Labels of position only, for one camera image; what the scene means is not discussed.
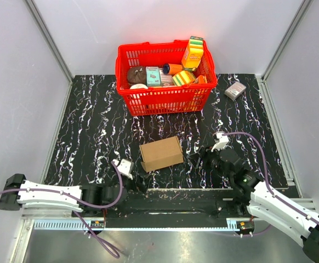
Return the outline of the brown cardboard box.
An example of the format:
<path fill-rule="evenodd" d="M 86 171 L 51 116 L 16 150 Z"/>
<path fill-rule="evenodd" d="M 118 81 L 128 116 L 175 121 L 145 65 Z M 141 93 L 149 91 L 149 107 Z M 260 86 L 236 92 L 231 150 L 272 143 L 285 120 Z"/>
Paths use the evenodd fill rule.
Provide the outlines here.
<path fill-rule="evenodd" d="M 177 136 L 140 145 L 140 153 L 141 166 L 147 173 L 184 162 Z"/>

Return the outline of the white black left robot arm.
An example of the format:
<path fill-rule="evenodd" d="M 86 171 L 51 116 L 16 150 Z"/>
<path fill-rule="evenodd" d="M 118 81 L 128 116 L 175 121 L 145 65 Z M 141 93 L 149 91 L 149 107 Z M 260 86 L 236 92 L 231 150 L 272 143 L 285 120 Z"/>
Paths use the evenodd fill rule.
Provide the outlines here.
<path fill-rule="evenodd" d="M 53 207 L 95 217 L 100 215 L 103 209 L 123 203 L 130 191 L 146 191 L 142 180 L 135 182 L 125 175 L 121 175 L 121 179 L 121 183 L 113 186 L 53 186 L 28 181 L 24 174 L 14 174 L 6 180 L 4 189 L 0 192 L 0 210 Z"/>

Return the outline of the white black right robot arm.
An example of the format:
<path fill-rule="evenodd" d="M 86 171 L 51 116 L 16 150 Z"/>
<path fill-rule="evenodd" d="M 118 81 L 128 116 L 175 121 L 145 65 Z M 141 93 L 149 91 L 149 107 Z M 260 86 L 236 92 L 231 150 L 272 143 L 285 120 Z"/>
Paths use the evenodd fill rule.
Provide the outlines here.
<path fill-rule="evenodd" d="M 259 174 L 244 165 L 230 149 L 204 147 L 188 156 L 189 162 L 201 165 L 213 175 L 223 175 L 230 182 L 234 197 L 227 209 L 240 217 L 260 218 L 299 244 L 304 254 L 319 262 L 319 214 L 302 207 L 266 184 Z"/>

